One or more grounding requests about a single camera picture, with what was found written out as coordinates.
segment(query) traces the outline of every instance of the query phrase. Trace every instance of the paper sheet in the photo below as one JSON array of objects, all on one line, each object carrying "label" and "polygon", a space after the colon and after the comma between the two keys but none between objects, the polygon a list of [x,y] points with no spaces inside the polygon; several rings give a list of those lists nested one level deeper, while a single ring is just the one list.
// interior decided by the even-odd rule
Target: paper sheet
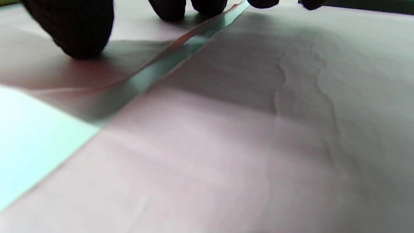
[{"label": "paper sheet", "polygon": [[[227,8],[239,3],[230,0]],[[105,87],[124,80],[200,22],[187,6],[180,24],[162,22],[148,1],[116,0],[113,33],[98,61],[65,55],[21,6],[0,12],[0,84],[28,90]]]},{"label": "paper sheet", "polygon": [[0,214],[5,233],[410,233],[412,17],[243,13]]}]

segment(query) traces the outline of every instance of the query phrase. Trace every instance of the gloved hand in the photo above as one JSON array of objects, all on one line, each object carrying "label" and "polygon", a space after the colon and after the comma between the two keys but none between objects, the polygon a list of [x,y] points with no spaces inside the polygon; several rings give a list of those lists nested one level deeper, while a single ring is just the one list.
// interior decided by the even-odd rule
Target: gloved hand
[{"label": "gloved hand", "polygon": [[[326,0],[302,0],[303,6],[314,10],[322,6]],[[270,8],[279,3],[279,0],[248,0],[255,8]],[[157,15],[165,21],[178,21],[184,18],[186,0],[149,0]],[[193,7],[200,14],[216,16],[224,11],[227,0],[191,0]]]},{"label": "gloved hand", "polygon": [[[270,8],[276,6],[279,0],[248,0],[250,5],[255,8]],[[302,0],[303,6],[308,10],[318,9],[326,0]]]}]

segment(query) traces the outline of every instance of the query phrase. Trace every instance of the finger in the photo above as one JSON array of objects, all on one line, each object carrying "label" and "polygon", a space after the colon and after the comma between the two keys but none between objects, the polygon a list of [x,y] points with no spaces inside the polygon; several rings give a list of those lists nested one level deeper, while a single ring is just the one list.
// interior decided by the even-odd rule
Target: finger
[{"label": "finger", "polygon": [[248,0],[250,5],[255,8],[264,9],[276,6],[279,0]]},{"label": "finger", "polygon": [[308,10],[320,8],[326,0],[302,0],[303,6]]}]

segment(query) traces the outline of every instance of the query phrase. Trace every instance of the white paper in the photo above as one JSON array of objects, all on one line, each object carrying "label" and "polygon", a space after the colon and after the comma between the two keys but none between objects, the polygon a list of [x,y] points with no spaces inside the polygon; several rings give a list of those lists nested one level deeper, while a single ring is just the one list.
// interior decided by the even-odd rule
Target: white paper
[{"label": "white paper", "polygon": [[0,232],[410,233],[409,16],[249,9]]}]

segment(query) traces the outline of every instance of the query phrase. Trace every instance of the gloved fingertip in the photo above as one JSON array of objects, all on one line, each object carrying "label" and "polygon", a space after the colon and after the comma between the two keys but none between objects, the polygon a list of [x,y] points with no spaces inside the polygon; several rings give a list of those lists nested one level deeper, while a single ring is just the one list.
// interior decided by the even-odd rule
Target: gloved fingertip
[{"label": "gloved fingertip", "polygon": [[302,0],[303,6],[308,10],[315,10],[320,8],[325,0]]}]

